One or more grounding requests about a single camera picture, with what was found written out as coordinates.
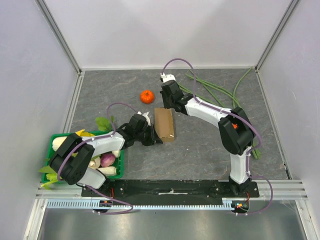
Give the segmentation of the brown cardboard express box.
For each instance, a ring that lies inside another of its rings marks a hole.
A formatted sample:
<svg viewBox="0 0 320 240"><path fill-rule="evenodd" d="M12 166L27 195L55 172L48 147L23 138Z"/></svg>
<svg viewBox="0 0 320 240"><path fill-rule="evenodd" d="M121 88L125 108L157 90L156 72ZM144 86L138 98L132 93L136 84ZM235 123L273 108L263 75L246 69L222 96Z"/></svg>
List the brown cardboard express box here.
<svg viewBox="0 0 320 240"><path fill-rule="evenodd" d="M155 130L164 143L175 140L174 120L171 109L157 107L154 109Z"/></svg>

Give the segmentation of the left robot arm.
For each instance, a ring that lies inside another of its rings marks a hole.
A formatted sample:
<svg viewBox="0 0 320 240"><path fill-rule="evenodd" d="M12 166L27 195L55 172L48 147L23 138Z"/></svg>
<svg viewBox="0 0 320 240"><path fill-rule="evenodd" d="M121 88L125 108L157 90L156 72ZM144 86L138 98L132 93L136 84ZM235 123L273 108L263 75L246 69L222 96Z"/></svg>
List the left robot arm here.
<svg viewBox="0 0 320 240"><path fill-rule="evenodd" d="M109 193L110 185L101 171L89 167L91 159L108 152L125 150L135 142L143 146L163 143L146 114L134 114L128 123L121 125L114 133L92 137L71 133L50 158L49 166L58 174L58 180L62 179L68 185L90 186L95 194L104 197Z"/></svg>

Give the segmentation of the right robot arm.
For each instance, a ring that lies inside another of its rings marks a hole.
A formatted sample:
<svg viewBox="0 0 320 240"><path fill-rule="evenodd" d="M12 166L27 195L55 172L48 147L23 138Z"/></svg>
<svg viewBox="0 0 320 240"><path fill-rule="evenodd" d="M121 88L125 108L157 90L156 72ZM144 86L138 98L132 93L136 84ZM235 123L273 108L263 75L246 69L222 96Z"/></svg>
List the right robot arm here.
<svg viewBox="0 0 320 240"><path fill-rule="evenodd" d="M242 196L251 183L248 157L256 136L244 110L218 107L191 93L184 94L175 80L164 80L160 93L164 108L199 118L219 129L222 145L230 153L229 192Z"/></svg>

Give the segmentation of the small orange pumpkin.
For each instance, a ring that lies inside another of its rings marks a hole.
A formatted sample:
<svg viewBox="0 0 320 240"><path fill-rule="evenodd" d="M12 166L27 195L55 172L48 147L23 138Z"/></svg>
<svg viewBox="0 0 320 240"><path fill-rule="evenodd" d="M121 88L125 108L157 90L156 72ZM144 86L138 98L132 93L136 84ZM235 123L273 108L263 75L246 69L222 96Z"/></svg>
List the small orange pumpkin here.
<svg viewBox="0 0 320 240"><path fill-rule="evenodd" d="M151 90L144 90L140 93L140 101L144 104L151 104L155 100L155 95Z"/></svg>

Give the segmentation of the purple onion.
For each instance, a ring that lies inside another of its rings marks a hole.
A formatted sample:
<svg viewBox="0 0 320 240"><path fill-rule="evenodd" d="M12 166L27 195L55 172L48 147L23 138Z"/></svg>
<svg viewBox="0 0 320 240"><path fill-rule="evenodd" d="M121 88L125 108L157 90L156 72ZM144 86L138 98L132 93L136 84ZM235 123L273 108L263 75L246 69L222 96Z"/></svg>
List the purple onion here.
<svg viewBox="0 0 320 240"><path fill-rule="evenodd" d="M103 168L111 166L116 160L116 157L112 153L104 153L100 156L100 165Z"/></svg>

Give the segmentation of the green leafy vegetable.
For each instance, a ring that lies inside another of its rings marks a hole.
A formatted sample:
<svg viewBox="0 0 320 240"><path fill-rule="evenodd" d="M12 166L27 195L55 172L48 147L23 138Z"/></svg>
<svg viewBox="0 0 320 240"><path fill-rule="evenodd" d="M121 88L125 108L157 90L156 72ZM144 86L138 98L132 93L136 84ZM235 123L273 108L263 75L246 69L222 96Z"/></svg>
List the green leafy vegetable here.
<svg viewBox="0 0 320 240"><path fill-rule="evenodd" d="M96 117L95 122L100 131L110 132L113 129L112 124L114 123L114 116L111 116L110 119L107 119L106 117ZM40 168L38 172L44 174L56 174L49 165Z"/></svg>

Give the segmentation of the bunch of long green beans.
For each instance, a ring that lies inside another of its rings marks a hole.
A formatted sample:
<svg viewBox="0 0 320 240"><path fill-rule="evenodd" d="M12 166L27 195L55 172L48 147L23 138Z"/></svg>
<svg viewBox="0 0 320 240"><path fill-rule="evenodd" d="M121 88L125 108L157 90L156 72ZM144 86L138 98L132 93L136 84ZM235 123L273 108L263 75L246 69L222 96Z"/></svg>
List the bunch of long green beans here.
<svg viewBox="0 0 320 240"><path fill-rule="evenodd" d="M250 67L246 72L245 74L237 81L234 89L233 89L233 92L230 92L228 91L227 89L223 88L222 86L219 86L219 85L216 85L214 83L210 83L209 81L206 81L206 80L203 80L203 79L200 79L198 76L196 76L196 82L200 83L205 89L206 91L215 99L216 103L218 104L218 106L222 107L222 108L227 108L225 106L225 104L223 104L223 102L221 102L221 100L216 96L216 94L214 94L212 92L212 90L216 90L220 93L222 93L223 95L226 95L227 97L229 97L232 101L232 108L235 108L235 107L240 107L242 108L242 106L240 105L240 102L238 101L237 97L236 97L236 93L237 93L237 89L241 83L241 81L252 71L252 67ZM193 73L191 70L189 70L190 74L185 74L190 80L194 80L194 76L193 76ZM194 92L191 91L190 89L182 86L180 83L178 83L178 86L182 89L183 92L185 93L188 93L188 94L193 94ZM200 96L198 94L196 94L197 97L199 97L201 100L203 101L206 101L208 103L211 103L213 105L215 105L216 103L215 102L212 102L211 100L203 97L203 96ZM252 155L255 159L259 159L261 157L261 152L258 148L254 149L252 151Z"/></svg>

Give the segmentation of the white mushroom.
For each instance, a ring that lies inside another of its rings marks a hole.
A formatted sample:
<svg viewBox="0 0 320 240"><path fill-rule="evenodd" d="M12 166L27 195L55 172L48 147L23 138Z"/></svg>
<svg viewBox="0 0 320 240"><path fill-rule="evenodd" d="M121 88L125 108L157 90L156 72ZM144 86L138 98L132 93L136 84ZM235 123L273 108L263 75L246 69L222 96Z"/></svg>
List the white mushroom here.
<svg viewBox="0 0 320 240"><path fill-rule="evenodd" d="M100 166L101 166L101 158L99 156L92 158L88 165L88 167L91 169L98 169Z"/></svg>

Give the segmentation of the orange carrot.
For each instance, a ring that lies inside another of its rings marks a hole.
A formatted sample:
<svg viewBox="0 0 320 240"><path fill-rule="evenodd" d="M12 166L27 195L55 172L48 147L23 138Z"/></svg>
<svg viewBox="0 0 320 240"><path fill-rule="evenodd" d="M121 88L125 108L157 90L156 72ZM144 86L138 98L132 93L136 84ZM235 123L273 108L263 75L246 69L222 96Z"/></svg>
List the orange carrot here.
<svg viewBox="0 0 320 240"><path fill-rule="evenodd" d="M235 130L239 128L239 126L238 126L237 123L232 123L232 126L233 126L233 128L234 128Z"/></svg>

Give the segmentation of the white corn cob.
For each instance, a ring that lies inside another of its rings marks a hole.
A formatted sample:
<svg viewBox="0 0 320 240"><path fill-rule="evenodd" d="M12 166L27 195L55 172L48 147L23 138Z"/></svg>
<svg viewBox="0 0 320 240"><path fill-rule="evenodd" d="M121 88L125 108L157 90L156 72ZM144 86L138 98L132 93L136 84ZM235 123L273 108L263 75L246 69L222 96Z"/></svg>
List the white corn cob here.
<svg viewBox="0 0 320 240"><path fill-rule="evenodd" d="M52 141L52 149L56 152L58 148L62 145L62 143L66 140L67 136L56 137Z"/></svg>

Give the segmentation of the green celery stalk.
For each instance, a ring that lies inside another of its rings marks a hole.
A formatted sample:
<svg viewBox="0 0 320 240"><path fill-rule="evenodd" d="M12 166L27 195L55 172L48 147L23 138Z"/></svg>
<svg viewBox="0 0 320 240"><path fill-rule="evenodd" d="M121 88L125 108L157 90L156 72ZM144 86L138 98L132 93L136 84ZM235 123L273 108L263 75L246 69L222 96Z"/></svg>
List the green celery stalk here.
<svg viewBox="0 0 320 240"><path fill-rule="evenodd" d="M40 188L42 189L45 189L45 190L50 190L50 186L53 185L53 184L56 184L56 183L62 183L61 181L61 177L60 177L60 180L58 180L58 175L56 173L47 173L46 174L46 177L47 177L47 182L43 183Z"/></svg>

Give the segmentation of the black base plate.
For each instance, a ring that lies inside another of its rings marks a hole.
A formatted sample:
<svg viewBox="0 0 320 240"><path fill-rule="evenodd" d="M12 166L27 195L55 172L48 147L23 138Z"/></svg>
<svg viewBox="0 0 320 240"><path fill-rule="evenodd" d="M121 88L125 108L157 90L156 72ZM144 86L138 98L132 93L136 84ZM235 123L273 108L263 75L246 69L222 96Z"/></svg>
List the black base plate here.
<svg viewBox="0 0 320 240"><path fill-rule="evenodd" d="M182 194L212 196L214 198L258 198L258 184L248 180L244 186L237 186L231 181L216 179L115 179L104 183L98 191L107 196L136 197L146 194Z"/></svg>

